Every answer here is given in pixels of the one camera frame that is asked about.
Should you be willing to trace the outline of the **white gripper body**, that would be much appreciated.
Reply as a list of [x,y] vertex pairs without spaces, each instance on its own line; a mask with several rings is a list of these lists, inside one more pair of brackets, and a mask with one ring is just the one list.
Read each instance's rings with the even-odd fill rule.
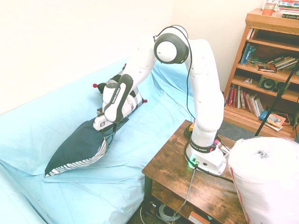
[[104,128],[113,125],[113,122],[110,122],[106,119],[105,115],[97,116],[93,121],[93,128],[97,131],[101,131]]

